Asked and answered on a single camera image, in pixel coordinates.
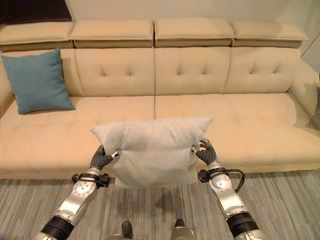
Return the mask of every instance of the white wall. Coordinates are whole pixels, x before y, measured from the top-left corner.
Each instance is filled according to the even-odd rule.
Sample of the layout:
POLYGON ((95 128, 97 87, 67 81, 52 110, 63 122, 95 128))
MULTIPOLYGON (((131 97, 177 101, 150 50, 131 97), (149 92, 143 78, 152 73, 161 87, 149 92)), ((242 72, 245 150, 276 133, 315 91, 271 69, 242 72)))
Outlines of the white wall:
POLYGON ((215 17, 291 23, 310 38, 320 33, 320 0, 65 0, 74 21, 215 17))

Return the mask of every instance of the striped carpet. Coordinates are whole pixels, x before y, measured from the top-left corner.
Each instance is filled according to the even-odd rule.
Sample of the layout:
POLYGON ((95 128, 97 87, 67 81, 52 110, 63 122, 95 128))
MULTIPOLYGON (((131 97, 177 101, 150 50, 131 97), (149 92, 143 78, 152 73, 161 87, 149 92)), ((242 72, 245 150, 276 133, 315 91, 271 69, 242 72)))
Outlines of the striped carpet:
MULTIPOLYGON (((320 169, 247 174, 240 191, 270 240, 320 240, 320 169)), ((232 175, 234 183, 238 175, 232 175)), ((71 192, 71 180, 0 180, 1 240, 30 240, 71 192)), ((232 240, 207 183, 159 189, 101 188, 71 240, 103 240, 132 222, 136 240, 168 240, 183 218, 197 240, 232 240)))

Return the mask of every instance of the beige sofa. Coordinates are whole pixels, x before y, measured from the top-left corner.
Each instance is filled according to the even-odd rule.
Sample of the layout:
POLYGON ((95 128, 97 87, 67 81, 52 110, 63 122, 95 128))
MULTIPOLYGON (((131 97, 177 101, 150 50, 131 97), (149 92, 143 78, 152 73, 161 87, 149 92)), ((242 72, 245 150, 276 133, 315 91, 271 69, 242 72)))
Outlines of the beige sofa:
POLYGON ((88 168, 100 144, 94 126, 190 116, 213 117, 206 137, 226 168, 320 167, 319 76, 300 58, 307 37, 296 27, 212 18, 80 21, 73 29, 50 23, 55 31, 45 35, 46 24, 38 24, 3 27, 2 54, 36 55, 61 43, 76 110, 19 115, 1 66, 0 178, 68 178, 88 168), (41 46, 47 49, 33 50, 41 46))

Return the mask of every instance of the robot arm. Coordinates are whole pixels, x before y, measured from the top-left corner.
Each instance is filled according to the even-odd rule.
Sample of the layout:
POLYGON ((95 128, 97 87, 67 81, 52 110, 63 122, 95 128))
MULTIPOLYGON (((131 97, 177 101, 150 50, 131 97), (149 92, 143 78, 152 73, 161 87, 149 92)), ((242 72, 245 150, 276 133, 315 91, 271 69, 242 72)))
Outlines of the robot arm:
POLYGON ((251 217, 248 209, 241 201, 238 191, 242 187, 245 177, 244 173, 238 169, 225 169, 217 159, 216 152, 206 138, 202 138, 200 146, 205 150, 199 150, 192 147, 194 154, 203 160, 209 168, 209 171, 201 170, 198 176, 201 182, 209 182, 211 189, 215 192, 218 202, 226 220, 229 229, 235 240, 266 240, 266 236, 261 231, 254 219, 251 217), (236 189, 233 189, 228 173, 239 172, 242 174, 240 183, 236 189))
POLYGON ((109 176, 101 175, 101 170, 119 155, 119 150, 106 155, 103 146, 100 146, 92 158, 89 170, 72 177, 75 184, 71 194, 34 240, 66 240, 84 216, 89 204, 96 198, 97 189, 108 187, 109 176))

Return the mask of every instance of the black shoe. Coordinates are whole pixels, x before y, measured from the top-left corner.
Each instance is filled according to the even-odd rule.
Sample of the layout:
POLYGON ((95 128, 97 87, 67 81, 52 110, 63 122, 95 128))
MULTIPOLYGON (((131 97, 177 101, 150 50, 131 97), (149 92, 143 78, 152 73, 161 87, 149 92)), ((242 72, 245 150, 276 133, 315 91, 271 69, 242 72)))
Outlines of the black shoe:
POLYGON ((175 227, 184 227, 185 226, 185 222, 182 219, 178 219, 175 222, 175 227))
POLYGON ((129 221, 124 221, 122 223, 122 235, 125 239, 132 239, 134 237, 132 225, 129 221))

